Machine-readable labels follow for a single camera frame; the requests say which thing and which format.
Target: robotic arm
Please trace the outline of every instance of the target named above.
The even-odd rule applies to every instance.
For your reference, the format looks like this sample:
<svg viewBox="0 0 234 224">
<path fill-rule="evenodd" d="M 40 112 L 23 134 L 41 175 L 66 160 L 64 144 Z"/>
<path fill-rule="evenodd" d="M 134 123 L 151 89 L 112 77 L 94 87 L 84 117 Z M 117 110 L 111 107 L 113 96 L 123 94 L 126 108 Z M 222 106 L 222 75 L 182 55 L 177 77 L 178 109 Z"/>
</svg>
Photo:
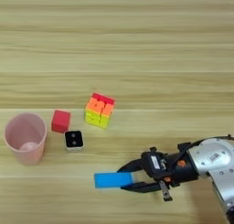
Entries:
<svg viewBox="0 0 234 224">
<path fill-rule="evenodd" d="M 163 154 L 155 147 L 142 153 L 141 159 L 124 165 L 118 172 L 144 170 L 154 182 L 135 183 L 121 189 L 147 193 L 161 190 L 164 201 L 171 201 L 170 187 L 211 177 L 212 185 L 230 224 L 234 224 L 234 137 L 218 136 L 178 145 L 176 154 Z"/>
</svg>

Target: blue rectangular block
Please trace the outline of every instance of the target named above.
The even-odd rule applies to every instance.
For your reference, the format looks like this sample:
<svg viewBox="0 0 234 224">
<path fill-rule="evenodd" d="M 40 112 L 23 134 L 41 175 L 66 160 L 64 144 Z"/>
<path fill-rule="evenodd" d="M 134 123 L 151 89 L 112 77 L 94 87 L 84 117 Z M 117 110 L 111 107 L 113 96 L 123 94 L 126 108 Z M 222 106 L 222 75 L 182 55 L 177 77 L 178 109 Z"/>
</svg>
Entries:
<svg viewBox="0 0 234 224">
<path fill-rule="evenodd" d="M 131 173 L 98 173 L 94 174 L 96 188 L 123 187 L 133 183 Z"/>
</svg>

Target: red block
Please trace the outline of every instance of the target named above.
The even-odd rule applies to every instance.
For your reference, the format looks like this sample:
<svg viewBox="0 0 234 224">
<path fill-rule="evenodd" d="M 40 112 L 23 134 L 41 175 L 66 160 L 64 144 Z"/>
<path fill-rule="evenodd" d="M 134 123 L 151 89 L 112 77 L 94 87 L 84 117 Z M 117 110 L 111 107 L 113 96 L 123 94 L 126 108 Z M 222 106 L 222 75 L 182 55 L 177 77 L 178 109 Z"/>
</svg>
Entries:
<svg viewBox="0 0 234 224">
<path fill-rule="evenodd" d="M 65 133 L 69 129 L 70 112 L 55 110 L 51 123 L 53 132 Z"/>
</svg>

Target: wood grain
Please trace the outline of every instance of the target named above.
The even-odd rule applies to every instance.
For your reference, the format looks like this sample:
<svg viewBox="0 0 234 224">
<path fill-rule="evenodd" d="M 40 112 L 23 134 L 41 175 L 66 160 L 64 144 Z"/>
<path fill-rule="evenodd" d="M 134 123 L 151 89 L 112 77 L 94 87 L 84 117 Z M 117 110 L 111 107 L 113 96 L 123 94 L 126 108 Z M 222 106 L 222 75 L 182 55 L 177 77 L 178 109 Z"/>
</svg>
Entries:
<svg viewBox="0 0 234 224">
<path fill-rule="evenodd" d="M 20 165 L 0 139 L 0 223 L 225 223 L 211 181 L 161 193 L 96 190 L 156 145 L 234 130 L 233 0 L 0 0 L 0 133 L 10 118 L 72 113 L 85 149 L 69 154 L 48 130 L 37 166 Z M 116 99 L 110 127 L 83 121 L 94 92 Z M 144 173 L 136 181 L 148 179 Z"/>
</svg>

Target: pink cup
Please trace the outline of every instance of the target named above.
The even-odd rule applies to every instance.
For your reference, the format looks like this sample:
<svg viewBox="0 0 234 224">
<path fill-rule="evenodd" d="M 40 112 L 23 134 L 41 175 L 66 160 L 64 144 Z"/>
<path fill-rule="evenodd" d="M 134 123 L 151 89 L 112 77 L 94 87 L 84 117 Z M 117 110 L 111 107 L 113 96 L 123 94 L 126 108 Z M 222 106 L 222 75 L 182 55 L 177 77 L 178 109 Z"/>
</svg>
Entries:
<svg viewBox="0 0 234 224">
<path fill-rule="evenodd" d="M 36 165 L 44 152 L 47 126 L 34 113 L 13 118 L 5 128 L 5 143 L 23 165 Z"/>
</svg>

